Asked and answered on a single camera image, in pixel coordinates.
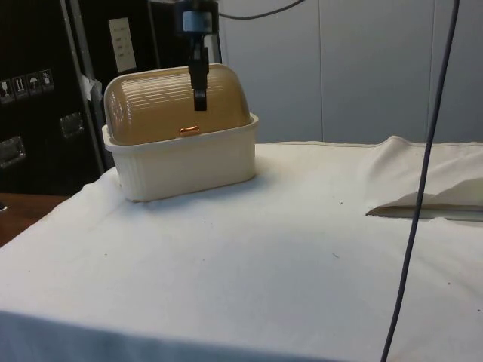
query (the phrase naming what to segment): bread box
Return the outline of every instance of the bread box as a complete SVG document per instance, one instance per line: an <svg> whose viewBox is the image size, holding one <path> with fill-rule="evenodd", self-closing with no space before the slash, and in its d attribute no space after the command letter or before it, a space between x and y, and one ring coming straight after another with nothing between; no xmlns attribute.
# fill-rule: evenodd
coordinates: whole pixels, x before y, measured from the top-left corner
<svg viewBox="0 0 483 362"><path fill-rule="evenodd" d="M107 86L103 139L127 199L151 201L254 176L258 119L230 68L210 65L207 103L207 111L195 111L187 67L122 75Z"/></svg>

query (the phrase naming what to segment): white cloth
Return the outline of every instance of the white cloth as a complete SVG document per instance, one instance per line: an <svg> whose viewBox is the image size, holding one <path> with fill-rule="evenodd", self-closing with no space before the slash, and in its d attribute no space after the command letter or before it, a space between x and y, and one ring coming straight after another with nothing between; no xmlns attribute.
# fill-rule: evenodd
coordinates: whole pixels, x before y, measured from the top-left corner
<svg viewBox="0 0 483 362"><path fill-rule="evenodd" d="M0 249L0 359L378 360L410 222L365 213L374 169L417 187L383 182L399 142L257 145L253 180L146 204L109 171ZM421 222L391 358L481 361L482 275L479 224Z"/></svg>

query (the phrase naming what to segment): metal latch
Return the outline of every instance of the metal latch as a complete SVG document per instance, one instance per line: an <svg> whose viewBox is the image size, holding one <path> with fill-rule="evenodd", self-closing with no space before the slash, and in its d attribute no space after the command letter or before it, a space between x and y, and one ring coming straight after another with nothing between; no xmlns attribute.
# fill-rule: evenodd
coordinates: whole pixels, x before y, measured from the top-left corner
<svg viewBox="0 0 483 362"><path fill-rule="evenodd" d="M84 132L84 122L80 112L72 113L60 119L63 138L68 139Z"/></svg>
<svg viewBox="0 0 483 362"><path fill-rule="evenodd" d="M0 168L4 169L26 157L22 138L15 136L0 143Z"/></svg>

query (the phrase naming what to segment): white wall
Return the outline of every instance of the white wall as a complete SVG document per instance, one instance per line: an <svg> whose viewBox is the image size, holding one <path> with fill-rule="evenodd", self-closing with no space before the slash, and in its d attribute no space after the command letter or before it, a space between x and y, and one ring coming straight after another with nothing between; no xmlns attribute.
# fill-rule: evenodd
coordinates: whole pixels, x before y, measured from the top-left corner
<svg viewBox="0 0 483 362"><path fill-rule="evenodd" d="M451 0L435 3L431 110L445 51L451 5ZM461 0L435 139L437 142L483 141L483 0Z"/></svg>
<svg viewBox="0 0 483 362"><path fill-rule="evenodd" d="M226 0L220 11L258 14L292 0ZM260 117L259 142L321 140L318 0L273 17L221 19L223 62L240 78Z"/></svg>
<svg viewBox="0 0 483 362"><path fill-rule="evenodd" d="M258 14L291 0L220 0ZM222 20L259 141L422 141L453 0L307 0L260 20ZM483 141L483 0L462 0L439 141Z"/></svg>

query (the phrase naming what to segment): copper handle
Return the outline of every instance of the copper handle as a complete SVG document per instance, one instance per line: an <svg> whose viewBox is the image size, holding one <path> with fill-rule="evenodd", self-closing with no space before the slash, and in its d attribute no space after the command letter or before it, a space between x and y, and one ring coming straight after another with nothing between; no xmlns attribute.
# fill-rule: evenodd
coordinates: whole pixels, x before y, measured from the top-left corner
<svg viewBox="0 0 483 362"><path fill-rule="evenodd" d="M194 136L198 133L199 133L199 126L180 128L181 137Z"/></svg>

